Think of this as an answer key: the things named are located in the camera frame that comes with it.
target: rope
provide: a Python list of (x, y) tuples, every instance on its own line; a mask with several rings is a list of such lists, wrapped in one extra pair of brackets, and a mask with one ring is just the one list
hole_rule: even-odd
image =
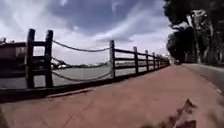
[[(59, 60), (59, 59), (57, 59), (57, 58), (55, 58), (55, 57), (51, 57), (51, 58), (52, 58), (53, 60), (55, 60), (55, 61), (59, 62), (59, 63), (62, 63), (62, 64), (64, 64), (64, 65), (68, 66), (68, 67), (75, 68), (75, 67), (74, 67), (74, 65), (71, 65), (71, 64), (65, 63), (64, 61)], [(109, 61), (107, 61), (107, 62), (104, 62), (104, 63), (102, 63), (101, 65), (98, 65), (98, 66), (93, 66), (93, 67), (82, 67), (82, 68), (97, 68), (97, 67), (102, 67), (102, 66), (107, 65), (109, 62), (110, 62), (110, 60), (109, 60)]]
[(60, 78), (63, 78), (63, 79), (66, 79), (68, 81), (72, 81), (72, 82), (91, 82), (91, 81), (96, 81), (96, 80), (99, 80), (99, 79), (102, 79), (106, 76), (108, 76), (109, 74), (111, 74), (111, 71), (102, 75), (102, 76), (99, 76), (99, 77), (96, 77), (96, 78), (92, 78), (92, 79), (74, 79), (74, 78), (70, 78), (70, 77), (66, 77), (66, 76), (63, 76), (61, 74), (58, 74), (56, 72), (52, 72), (53, 75), (57, 76), (57, 77), (60, 77)]
[(96, 50), (88, 50), (88, 49), (80, 49), (80, 48), (74, 48), (65, 44), (62, 44), (60, 42), (54, 41), (53, 42), (57, 45), (60, 45), (62, 47), (68, 48), (68, 49), (72, 49), (72, 50), (76, 50), (76, 51), (81, 51), (81, 52), (102, 52), (102, 51), (106, 51), (109, 50), (110, 48), (103, 48), (103, 49), (96, 49)]

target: cloud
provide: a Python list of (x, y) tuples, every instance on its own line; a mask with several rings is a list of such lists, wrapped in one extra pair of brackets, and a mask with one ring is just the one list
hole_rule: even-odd
[(65, 6), (68, 3), (68, 0), (60, 0), (60, 5)]
[[(122, 49), (132, 49), (135, 45), (138, 46), (139, 51), (148, 49), (150, 52), (166, 53), (165, 41), (171, 30), (168, 28), (167, 19), (163, 17), (162, 14), (157, 15), (162, 9), (162, 0), (160, 2), (155, 2), (150, 8), (145, 6), (144, 0), (139, 1), (140, 2), (136, 2), (134, 6), (131, 6), (130, 10), (126, 9), (127, 12), (124, 13), (125, 15), (123, 15), (123, 18), (118, 18), (119, 21), (115, 20), (116, 22), (108, 27), (107, 30), (93, 31), (94, 33), (92, 34), (88, 34), (88, 32), (84, 31), (83, 25), (75, 21), (73, 22), (73, 20), (68, 18), (69, 16), (78, 17), (73, 11), (70, 10), (70, 12), (66, 12), (66, 14), (64, 12), (62, 13), (63, 15), (59, 15), (52, 10), (51, 7), (54, 5), (60, 5), (61, 8), (70, 6), (71, 3), (69, 2), (71, 1), (69, 0), (0, 1), (0, 4), (4, 6), (0, 8), (0, 36), (7, 37), (8, 40), (25, 41), (28, 29), (34, 28), (37, 30), (36, 40), (44, 40), (46, 31), (52, 29), (54, 30), (55, 40), (73, 47), (88, 49), (104, 48), (109, 46), (110, 39), (114, 39), (116, 41), (116, 46)], [(120, 10), (118, 7), (126, 6), (125, 2), (127, 1), (113, 0), (111, 3), (111, 11), (119, 15)], [(94, 9), (97, 9), (108, 3), (104, 0), (89, 0), (89, 2), (84, 2), (84, 4), (88, 4), (88, 7), (90, 7), (91, 4)], [(84, 15), (85, 13), (82, 11), (78, 13), (79, 15), (89, 17), (89, 15)], [(98, 15), (101, 15), (101, 13), (104, 15), (103, 11), (98, 11), (97, 13), (99, 13)], [(97, 22), (95, 23), (91, 20), (85, 21), (89, 24), (97, 24)], [(53, 55), (73, 64), (97, 63), (109, 59), (108, 51), (89, 54), (74, 52), (57, 45), (53, 45)]]

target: lake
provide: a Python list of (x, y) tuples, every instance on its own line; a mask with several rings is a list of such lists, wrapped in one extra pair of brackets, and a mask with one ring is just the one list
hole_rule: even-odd
[[(139, 71), (146, 71), (146, 67), (139, 68)], [(74, 79), (92, 79), (98, 76), (102, 76), (109, 72), (109, 67), (100, 68), (85, 68), (85, 69), (63, 69), (55, 70), (54, 72), (64, 75), (66, 77)], [(134, 73), (135, 69), (124, 69), (117, 70), (116, 76)], [(66, 85), (66, 84), (76, 84), (80, 82), (72, 82), (53, 75), (54, 86)], [(45, 78), (44, 76), (35, 77), (35, 87), (44, 87)], [(25, 78), (10, 78), (10, 79), (0, 79), (0, 89), (25, 89), (26, 82)]]

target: sky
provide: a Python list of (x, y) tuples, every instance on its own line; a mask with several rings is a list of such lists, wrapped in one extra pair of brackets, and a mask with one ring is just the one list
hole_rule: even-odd
[[(100, 49), (113, 39), (116, 48), (167, 54), (172, 30), (163, 5), (163, 0), (0, 0), (0, 37), (26, 41), (34, 28), (38, 41), (53, 30), (54, 40), (72, 47)], [(35, 48), (35, 54), (43, 54), (43, 48)], [(53, 56), (90, 64), (107, 61), (109, 52), (77, 52), (53, 44)]]

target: ground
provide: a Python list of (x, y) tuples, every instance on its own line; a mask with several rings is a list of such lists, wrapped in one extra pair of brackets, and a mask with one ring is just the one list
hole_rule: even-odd
[(1, 110), (6, 128), (140, 128), (164, 121), (188, 98), (197, 106), (191, 116), (197, 128), (223, 128), (223, 97), (182, 66), (80, 93), (5, 103)]

